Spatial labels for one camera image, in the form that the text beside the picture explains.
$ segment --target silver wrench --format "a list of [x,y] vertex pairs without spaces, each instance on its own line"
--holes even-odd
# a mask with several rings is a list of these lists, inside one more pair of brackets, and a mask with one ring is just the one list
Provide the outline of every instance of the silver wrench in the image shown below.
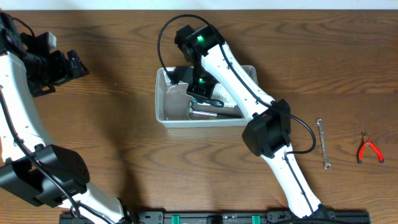
[[323,165],[325,166],[325,169],[330,169],[331,165],[330,165],[329,160],[328,160],[328,154],[326,153],[325,137],[323,136],[322,119],[320,119],[320,118],[317,119],[317,125],[318,125],[318,128],[319,128],[319,135],[321,136]]

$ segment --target pliers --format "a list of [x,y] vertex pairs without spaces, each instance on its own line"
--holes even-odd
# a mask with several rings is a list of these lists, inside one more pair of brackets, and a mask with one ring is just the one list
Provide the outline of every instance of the pliers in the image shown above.
[[369,136],[367,132],[365,131],[364,133],[362,132],[362,143],[359,146],[358,153],[356,154],[356,159],[358,160],[359,164],[362,164],[362,155],[363,151],[365,150],[366,145],[369,145],[373,151],[376,153],[377,158],[379,159],[380,163],[384,162],[383,154],[381,151],[372,143],[372,141],[369,139]]

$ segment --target wood grain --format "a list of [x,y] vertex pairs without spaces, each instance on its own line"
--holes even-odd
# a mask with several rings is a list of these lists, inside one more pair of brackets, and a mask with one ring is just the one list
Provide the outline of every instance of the wood grain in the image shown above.
[[[10,12],[36,34],[51,30],[58,48],[75,49],[91,75],[35,99],[57,144],[77,151],[91,179],[133,209],[266,210],[287,207],[270,168],[241,139],[243,127],[165,129],[155,118],[156,41],[181,11]],[[327,207],[367,210],[373,223],[398,220],[398,19],[396,11],[192,11],[213,23],[259,85],[317,131],[325,121],[333,167],[317,150],[297,156]],[[168,66],[186,61],[166,30]],[[356,163],[361,131],[381,149]],[[292,123],[295,150],[310,136]],[[2,223],[56,223],[59,208],[35,208],[0,190]]]

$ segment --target red-handled pliers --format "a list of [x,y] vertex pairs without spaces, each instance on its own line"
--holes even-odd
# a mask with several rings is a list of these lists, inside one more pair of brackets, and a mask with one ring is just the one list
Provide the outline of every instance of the red-handled pliers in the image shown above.
[[380,163],[384,162],[383,154],[381,151],[372,143],[372,141],[369,139],[368,134],[366,131],[362,133],[362,143],[358,149],[358,153],[356,154],[356,159],[358,160],[359,164],[362,164],[362,155],[363,151],[365,150],[366,145],[369,145],[373,151],[376,153],[377,158],[379,159]]

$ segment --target green strip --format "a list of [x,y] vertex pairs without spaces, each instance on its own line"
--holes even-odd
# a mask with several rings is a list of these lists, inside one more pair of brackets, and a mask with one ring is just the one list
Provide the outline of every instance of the green strip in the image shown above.
[[172,215],[172,224],[180,224],[180,216],[179,215]]
[[253,224],[260,224],[260,222],[261,222],[261,219],[260,219],[259,215],[253,215],[251,217],[251,220],[253,221]]

